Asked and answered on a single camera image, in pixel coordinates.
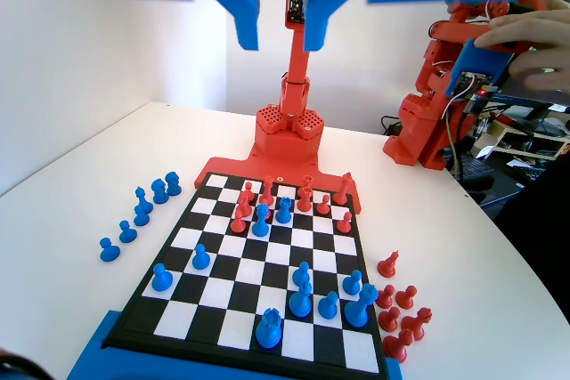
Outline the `person's bare hand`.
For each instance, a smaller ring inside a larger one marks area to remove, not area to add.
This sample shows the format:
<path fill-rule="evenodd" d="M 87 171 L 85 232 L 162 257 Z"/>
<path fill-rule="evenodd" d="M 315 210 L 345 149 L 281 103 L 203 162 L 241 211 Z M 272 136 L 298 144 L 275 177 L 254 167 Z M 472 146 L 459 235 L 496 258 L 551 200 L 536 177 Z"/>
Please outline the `person's bare hand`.
<path fill-rule="evenodd" d="M 534 49 L 517 56 L 509 66 L 536 91 L 569 93 L 569 8 L 494 18 L 490 30 L 474 42 L 484 48 L 507 42 L 530 42 Z"/>

